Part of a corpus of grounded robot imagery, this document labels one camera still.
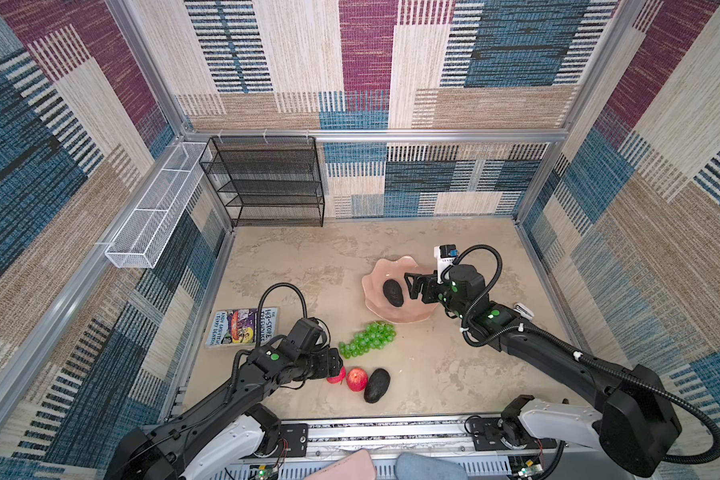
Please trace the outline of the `red fake peach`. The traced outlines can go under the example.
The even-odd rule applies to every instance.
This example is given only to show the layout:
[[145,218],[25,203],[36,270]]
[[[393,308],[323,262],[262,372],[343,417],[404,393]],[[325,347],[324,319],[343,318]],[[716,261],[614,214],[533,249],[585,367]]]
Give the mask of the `red fake peach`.
[[327,381],[330,384],[341,384],[347,375],[346,368],[342,367],[336,376],[328,377]]

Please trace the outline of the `dark avocado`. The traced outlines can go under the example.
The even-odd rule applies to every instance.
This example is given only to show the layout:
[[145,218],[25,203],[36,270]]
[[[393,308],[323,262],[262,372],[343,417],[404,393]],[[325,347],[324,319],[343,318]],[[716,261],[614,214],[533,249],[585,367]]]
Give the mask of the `dark avocado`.
[[366,403],[377,403],[388,391],[391,377],[386,369],[378,368],[370,375],[364,389]]
[[390,305],[401,308],[404,305],[404,295],[401,285],[395,279],[388,279],[383,283],[382,292]]

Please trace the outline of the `red fake apple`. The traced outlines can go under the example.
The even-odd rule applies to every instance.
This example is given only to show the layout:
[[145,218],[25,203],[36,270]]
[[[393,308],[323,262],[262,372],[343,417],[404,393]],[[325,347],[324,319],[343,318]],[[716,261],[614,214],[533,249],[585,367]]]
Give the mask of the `red fake apple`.
[[352,368],[346,375],[347,386],[353,392],[364,391],[368,381],[369,375],[365,370],[359,367]]

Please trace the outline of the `green fake grape bunch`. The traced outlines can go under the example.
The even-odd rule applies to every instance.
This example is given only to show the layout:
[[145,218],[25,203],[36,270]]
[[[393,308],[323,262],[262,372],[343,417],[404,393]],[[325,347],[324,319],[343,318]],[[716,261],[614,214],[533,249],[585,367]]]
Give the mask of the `green fake grape bunch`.
[[395,326],[388,322],[376,321],[368,324],[363,331],[354,334],[348,342],[340,342],[338,351],[343,359],[356,358],[372,350],[381,350],[392,343],[397,336]]

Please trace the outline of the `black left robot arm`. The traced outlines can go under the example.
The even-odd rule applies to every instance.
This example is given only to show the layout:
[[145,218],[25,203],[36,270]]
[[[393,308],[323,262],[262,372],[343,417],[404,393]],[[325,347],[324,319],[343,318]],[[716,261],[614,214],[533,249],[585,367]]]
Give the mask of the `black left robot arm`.
[[271,454],[280,420],[263,400],[292,382],[335,377],[342,366],[325,322],[302,318],[288,334],[238,352],[230,378],[178,417],[126,434],[104,477],[202,479],[233,460]]

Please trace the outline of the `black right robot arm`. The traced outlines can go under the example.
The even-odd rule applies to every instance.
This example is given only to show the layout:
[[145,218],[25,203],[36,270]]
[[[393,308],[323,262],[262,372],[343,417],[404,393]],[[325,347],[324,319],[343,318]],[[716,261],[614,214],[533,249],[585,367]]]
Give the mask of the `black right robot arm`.
[[519,358],[586,401],[584,407],[545,403],[530,394],[514,399],[497,423],[503,441],[521,447],[553,439],[603,451],[627,472],[649,477],[670,460],[682,432],[659,376],[600,360],[534,326],[520,312],[490,299],[484,278],[471,265],[447,268],[443,277],[407,273],[409,294],[438,303],[460,322],[466,343]]

